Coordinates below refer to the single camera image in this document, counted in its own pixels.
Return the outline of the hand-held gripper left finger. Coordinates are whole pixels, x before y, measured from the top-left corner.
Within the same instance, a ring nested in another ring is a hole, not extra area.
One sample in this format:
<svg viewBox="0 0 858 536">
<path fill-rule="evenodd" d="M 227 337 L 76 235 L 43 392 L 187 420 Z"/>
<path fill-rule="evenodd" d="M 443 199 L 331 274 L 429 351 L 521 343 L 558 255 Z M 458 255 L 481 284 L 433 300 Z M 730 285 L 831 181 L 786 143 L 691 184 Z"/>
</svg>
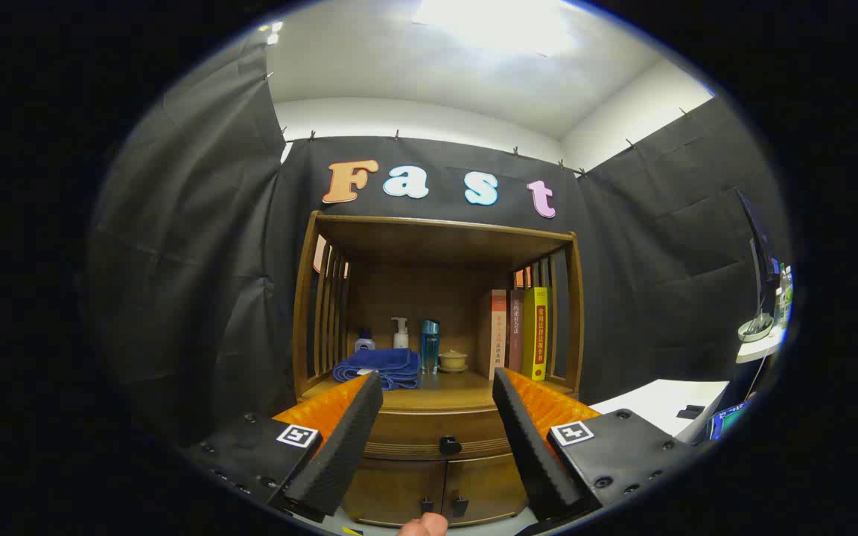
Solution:
<svg viewBox="0 0 858 536">
<path fill-rule="evenodd" d="M 265 510 L 334 515 L 384 403 L 377 371 L 276 415 L 246 413 L 183 451 L 207 479 Z"/>
</svg>

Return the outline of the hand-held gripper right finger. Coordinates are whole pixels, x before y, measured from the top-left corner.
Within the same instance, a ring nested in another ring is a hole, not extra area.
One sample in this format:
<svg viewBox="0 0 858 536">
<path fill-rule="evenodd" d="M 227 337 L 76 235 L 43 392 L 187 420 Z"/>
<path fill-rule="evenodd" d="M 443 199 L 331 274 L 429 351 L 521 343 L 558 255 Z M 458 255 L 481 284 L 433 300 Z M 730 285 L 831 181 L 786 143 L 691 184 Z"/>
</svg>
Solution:
<svg viewBox="0 0 858 536">
<path fill-rule="evenodd" d="M 507 368 L 496 370 L 492 397 L 541 522 L 620 502 L 678 474 L 698 452 L 630 409 L 600 414 Z"/>
</svg>

